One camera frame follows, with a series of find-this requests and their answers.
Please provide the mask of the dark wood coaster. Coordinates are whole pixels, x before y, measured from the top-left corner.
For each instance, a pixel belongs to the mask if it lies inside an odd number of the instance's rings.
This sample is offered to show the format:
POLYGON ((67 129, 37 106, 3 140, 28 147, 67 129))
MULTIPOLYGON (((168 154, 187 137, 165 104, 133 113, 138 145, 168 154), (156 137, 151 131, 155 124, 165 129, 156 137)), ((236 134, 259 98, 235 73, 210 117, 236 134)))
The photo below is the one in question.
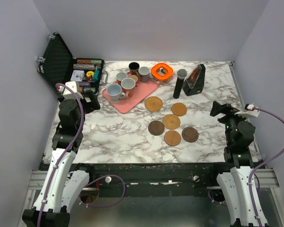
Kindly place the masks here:
POLYGON ((152 121, 148 125, 148 130, 152 135, 161 135, 164 130, 164 124, 160 121, 152 121))
POLYGON ((199 133, 193 127, 186 127, 182 130, 182 137, 187 142, 196 142, 198 140, 199 133))

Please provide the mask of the light wood coaster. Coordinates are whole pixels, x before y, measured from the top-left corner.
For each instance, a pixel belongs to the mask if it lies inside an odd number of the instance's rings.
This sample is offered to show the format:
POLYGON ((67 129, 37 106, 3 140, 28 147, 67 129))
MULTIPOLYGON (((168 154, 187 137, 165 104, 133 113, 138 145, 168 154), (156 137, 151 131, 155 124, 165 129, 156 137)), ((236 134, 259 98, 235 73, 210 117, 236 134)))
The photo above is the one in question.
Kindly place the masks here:
POLYGON ((183 116, 187 113, 187 107, 183 103, 173 104, 171 111, 176 116, 183 116))
POLYGON ((169 130, 164 135, 165 142, 170 146, 176 146, 181 142, 181 135, 175 130, 169 130))

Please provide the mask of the small woven rattan coaster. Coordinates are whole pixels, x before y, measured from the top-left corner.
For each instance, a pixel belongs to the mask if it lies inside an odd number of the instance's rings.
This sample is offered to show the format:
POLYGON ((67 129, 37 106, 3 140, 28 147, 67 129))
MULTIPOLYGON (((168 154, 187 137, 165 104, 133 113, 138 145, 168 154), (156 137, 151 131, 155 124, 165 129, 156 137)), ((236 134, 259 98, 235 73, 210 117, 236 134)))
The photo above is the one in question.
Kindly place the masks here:
POLYGON ((167 114, 163 117, 163 125, 170 130, 177 129, 181 124, 180 118, 174 114, 167 114))

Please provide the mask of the large woven rattan coaster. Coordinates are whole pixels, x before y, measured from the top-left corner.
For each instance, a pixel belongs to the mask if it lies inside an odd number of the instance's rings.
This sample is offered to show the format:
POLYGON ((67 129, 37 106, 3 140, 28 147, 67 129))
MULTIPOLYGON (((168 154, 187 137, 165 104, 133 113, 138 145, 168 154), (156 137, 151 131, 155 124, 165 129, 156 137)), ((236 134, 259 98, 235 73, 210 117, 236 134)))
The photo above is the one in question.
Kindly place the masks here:
POLYGON ((156 96, 148 97, 144 102, 145 108, 151 112, 157 112, 163 107, 163 101, 156 96))

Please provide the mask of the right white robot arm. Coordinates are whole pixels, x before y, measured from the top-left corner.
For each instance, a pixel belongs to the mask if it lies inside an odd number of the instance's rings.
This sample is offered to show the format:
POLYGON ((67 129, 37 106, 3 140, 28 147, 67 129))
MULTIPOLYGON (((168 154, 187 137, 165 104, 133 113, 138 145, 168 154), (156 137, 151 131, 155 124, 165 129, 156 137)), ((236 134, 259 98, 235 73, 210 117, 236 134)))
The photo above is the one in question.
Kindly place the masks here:
POLYGON ((267 227, 266 219, 258 197, 255 165, 249 150, 254 141, 255 127, 247 121, 258 117, 254 105, 246 105, 240 111, 230 104, 213 101, 210 116, 223 114, 218 122, 225 126, 226 147, 224 159, 233 166, 230 170, 215 169, 208 174, 209 182, 219 185, 228 207, 232 227, 267 227))

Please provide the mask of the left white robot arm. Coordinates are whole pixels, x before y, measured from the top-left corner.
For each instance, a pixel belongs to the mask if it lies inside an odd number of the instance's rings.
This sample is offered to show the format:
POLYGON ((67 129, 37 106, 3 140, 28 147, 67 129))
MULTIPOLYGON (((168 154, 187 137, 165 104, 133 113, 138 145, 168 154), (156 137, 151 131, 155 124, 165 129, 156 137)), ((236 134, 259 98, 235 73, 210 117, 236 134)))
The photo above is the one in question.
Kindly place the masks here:
POLYGON ((42 189, 31 209, 25 209, 22 220, 28 227, 67 227, 70 211, 80 192, 95 183, 95 169, 78 164, 71 177, 71 165, 83 139, 85 115, 100 109, 97 96, 88 92, 79 104, 75 99, 59 98, 59 123, 52 139, 52 157, 42 189))

